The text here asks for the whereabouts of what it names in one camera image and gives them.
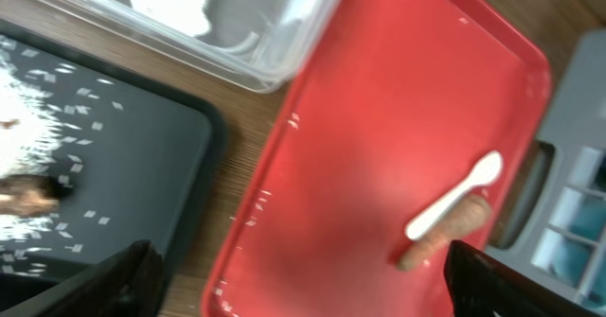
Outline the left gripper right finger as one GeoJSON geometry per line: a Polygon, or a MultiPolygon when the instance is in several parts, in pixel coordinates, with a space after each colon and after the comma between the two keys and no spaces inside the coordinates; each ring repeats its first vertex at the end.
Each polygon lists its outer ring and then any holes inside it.
{"type": "Polygon", "coordinates": [[[448,247],[444,279],[454,317],[599,317],[472,247],[448,247]]]}

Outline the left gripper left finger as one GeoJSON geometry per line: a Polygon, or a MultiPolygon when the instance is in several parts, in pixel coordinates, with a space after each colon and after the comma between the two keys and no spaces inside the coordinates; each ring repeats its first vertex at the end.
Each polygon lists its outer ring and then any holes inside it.
{"type": "Polygon", "coordinates": [[[59,282],[1,275],[5,317],[145,317],[157,313],[164,288],[164,263],[148,240],[59,282]]]}

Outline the white rice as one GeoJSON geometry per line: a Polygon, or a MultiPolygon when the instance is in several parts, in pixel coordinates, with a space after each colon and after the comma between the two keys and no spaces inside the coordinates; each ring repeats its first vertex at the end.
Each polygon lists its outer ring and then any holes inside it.
{"type": "Polygon", "coordinates": [[[97,75],[1,38],[1,179],[47,175],[71,189],[53,213],[1,214],[1,273],[64,280],[120,245],[108,224],[123,186],[100,148],[109,109],[88,104],[97,75]]]}

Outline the white plastic spoon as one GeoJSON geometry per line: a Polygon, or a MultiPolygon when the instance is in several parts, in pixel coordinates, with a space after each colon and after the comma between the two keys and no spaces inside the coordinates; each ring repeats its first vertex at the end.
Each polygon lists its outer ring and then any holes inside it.
{"type": "Polygon", "coordinates": [[[459,199],[477,187],[491,185],[500,176],[504,158],[497,150],[492,150],[480,158],[469,174],[457,185],[427,206],[405,226],[405,235],[414,241],[421,239],[458,202],[459,199]]]}

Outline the small light blue bowl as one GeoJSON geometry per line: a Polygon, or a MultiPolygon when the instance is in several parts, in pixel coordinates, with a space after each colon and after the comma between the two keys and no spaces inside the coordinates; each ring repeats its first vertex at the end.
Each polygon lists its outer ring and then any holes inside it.
{"type": "MultiPolygon", "coordinates": [[[[588,197],[581,204],[568,229],[574,235],[598,241],[605,225],[605,202],[588,197]]],[[[592,255],[593,248],[578,241],[564,241],[556,253],[550,270],[568,284],[578,284],[592,255]]],[[[588,309],[605,308],[605,260],[598,269],[593,287],[581,305],[588,309]]]]}

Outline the brown food scrap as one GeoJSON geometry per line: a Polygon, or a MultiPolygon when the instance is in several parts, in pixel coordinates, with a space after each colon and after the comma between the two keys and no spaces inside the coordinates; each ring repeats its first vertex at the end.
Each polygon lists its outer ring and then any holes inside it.
{"type": "Polygon", "coordinates": [[[70,193],[51,176],[10,175],[1,179],[1,214],[31,218],[53,213],[70,193]]]}

